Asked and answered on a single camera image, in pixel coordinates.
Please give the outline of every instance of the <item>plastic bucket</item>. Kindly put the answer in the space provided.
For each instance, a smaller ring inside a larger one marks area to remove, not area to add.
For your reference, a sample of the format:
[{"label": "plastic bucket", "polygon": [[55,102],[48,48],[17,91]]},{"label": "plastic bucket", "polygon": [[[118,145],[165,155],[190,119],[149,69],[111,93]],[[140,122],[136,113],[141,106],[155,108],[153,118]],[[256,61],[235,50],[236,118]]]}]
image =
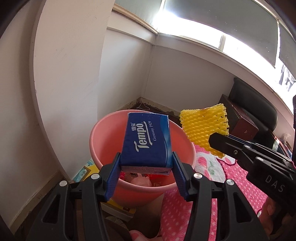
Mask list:
[{"label": "plastic bucket", "polygon": [[[101,169],[103,165],[113,161],[115,154],[122,151],[122,145],[130,112],[147,112],[143,110],[121,110],[106,115],[93,127],[89,146],[91,156],[96,166]],[[170,136],[172,150],[176,151],[181,161],[191,166],[195,164],[195,148],[174,122],[170,121]],[[121,179],[118,180],[112,199],[123,207],[139,207],[153,201],[165,191],[177,187],[173,173],[164,176],[160,187],[137,186]]]}]

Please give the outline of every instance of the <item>brown box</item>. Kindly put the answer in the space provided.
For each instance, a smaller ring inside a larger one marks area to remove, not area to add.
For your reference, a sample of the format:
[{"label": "brown box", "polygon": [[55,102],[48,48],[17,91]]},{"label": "brown box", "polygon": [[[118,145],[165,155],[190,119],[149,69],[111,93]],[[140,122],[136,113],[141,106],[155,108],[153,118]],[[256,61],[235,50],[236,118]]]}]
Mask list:
[{"label": "brown box", "polygon": [[231,102],[226,95],[222,95],[219,103],[226,107],[229,134],[245,141],[250,141],[258,132],[258,128],[251,118],[237,104]]}]

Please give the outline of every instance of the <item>chair backrest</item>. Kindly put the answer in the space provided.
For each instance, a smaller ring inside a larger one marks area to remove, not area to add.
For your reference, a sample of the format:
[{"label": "chair backrest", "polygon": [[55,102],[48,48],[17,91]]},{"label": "chair backrest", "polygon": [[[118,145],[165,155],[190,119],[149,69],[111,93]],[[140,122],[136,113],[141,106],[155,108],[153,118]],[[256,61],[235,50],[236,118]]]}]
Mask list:
[{"label": "chair backrest", "polygon": [[234,78],[229,98],[251,113],[257,119],[253,120],[252,116],[250,116],[255,123],[259,120],[271,131],[275,129],[278,120],[276,108],[246,82],[239,78]]}]

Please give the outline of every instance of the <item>pink polka dot blanket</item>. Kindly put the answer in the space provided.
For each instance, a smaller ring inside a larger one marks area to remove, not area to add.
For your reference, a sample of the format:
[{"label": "pink polka dot blanket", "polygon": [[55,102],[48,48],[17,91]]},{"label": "pink polka dot blanket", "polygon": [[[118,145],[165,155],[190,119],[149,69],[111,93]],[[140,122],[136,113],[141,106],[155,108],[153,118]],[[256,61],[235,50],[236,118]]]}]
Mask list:
[{"label": "pink polka dot blanket", "polygon": [[[204,148],[195,146],[196,164],[194,170],[205,175],[208,179],[225,182],[233,179],[241,189],[256,213],[261,210],[267,195],[251,184],[247,172],[242,169],[235,159],[229,156],[218,158]],[[163,241],[183,241],[191,213],[192,202],[186,202],[177,189],[167,191],[164,195],[161,209],[161,235]],[[212,199],[212,214],[209,241],[216,238],[217,229],[217,200]]]}]

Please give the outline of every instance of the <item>tissue pack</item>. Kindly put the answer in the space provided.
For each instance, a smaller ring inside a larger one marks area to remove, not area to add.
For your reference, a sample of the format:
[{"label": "tissue pack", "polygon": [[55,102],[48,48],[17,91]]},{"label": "tissue pack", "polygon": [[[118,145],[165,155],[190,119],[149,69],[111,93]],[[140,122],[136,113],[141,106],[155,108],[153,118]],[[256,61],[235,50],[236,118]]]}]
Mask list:
[{"label": "tissue pack", "polygon": [[120,163],[124,172],[169,175],[173,157],[168,116],[129,113]]}]

